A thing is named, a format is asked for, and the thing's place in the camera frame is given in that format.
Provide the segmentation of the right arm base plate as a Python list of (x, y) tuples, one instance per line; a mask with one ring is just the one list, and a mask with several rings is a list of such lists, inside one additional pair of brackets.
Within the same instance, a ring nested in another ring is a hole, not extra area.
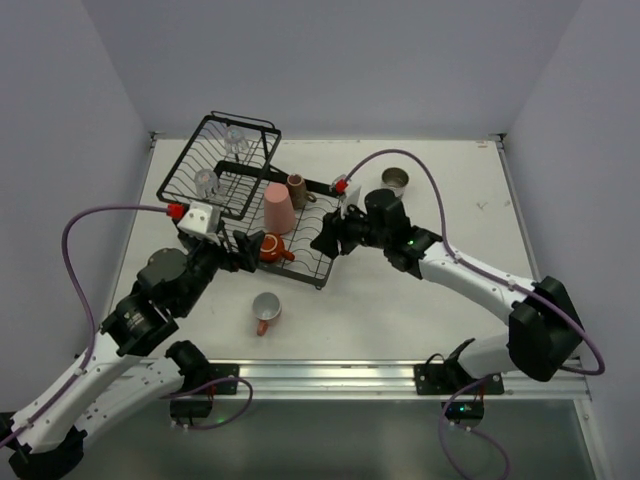
[[(456, 383), (454, 380), (446, 379), (444, 375), (444, 367), (441, 363), (419, 363), (413, 366), (413, 379), (415, 384), (415, 392), (419, 396), (445, 396), (452, 395), (463, 387), (474, 382), (471, 380), (463, 380)], [(491, 377), (482, 385), (475, 386), (467, 391), (468, 395), (483, 393), (484, 395), (503, 395), (505, 387), (501, 375)]]

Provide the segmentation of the white and brown cup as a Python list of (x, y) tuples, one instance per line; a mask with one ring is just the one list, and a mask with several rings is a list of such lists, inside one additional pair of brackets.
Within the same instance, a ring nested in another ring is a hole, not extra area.
[(381, 187), (392, 191), (397, 198), (404, 196), (408, 184), (408, 173), (399, 167), (386, 168), (381, 174)]

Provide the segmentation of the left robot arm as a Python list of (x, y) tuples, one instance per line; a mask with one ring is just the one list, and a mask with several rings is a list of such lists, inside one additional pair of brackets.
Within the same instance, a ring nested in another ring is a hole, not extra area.
[(129, 379), (121, 377), (177, 331), (218, 271), (255, 271), (263, 232), (235, 231), (233, 237), (228, 247), (182, 234), (183, 249), (156, 251), (62, 377), (27, 406), (2, 414), (1, 444), (13, 452), (9, 464), (17, 478), (61, 479), (78, 466), (90, 440), (136, 410), (230, 380), (214, 376), (188, 340), (172, 344)]

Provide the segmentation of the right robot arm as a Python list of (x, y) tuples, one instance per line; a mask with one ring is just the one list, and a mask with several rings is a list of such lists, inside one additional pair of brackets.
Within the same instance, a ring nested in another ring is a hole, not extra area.
[(326, 214), (311, 246), (331, 259), (358, 246), (380, 249), (396, 270), (446, 287), (505, 324), (505, 332), (468, 339), (442, 364), (428, 368), (428, 379), (454, 390), (509, 371), (547, 382), (582, 341), (579, 317), (560, 281), (535, 282), (486, 265), (464, 265), (442, 236), (413, 225), (389, 190), (367, 194), (363, 209), (348, 205)]

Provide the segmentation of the pink mug white inside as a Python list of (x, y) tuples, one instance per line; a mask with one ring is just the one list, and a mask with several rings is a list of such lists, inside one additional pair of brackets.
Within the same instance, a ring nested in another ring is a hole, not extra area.
[(252, 313), (258, 322), (256, 334), (258, 336), (264, 336), (269, 326), (280, 317), (282, 313), (282, 303), (276, 294), (263, 292), (254, 298)]

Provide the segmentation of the red orange mug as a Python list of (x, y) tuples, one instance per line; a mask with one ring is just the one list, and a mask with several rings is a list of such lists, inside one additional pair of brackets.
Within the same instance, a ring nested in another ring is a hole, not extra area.
[(295, 255), (285, 248), (284, 241), (277, 233), (267, 232), (260, 247), (261, 262), (272, 264), (279, 260), (294, 261)]

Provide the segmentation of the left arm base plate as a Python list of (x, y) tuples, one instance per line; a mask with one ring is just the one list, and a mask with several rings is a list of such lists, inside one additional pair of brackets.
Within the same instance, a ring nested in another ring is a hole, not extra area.
[(209, 397), (216, 395), (235, 395), (238, 390), (240, 366), (236, 363), (211, 363), (205, 379), (208, 382), (218, 380), (218, 383), (207, 386), (203, 394)]

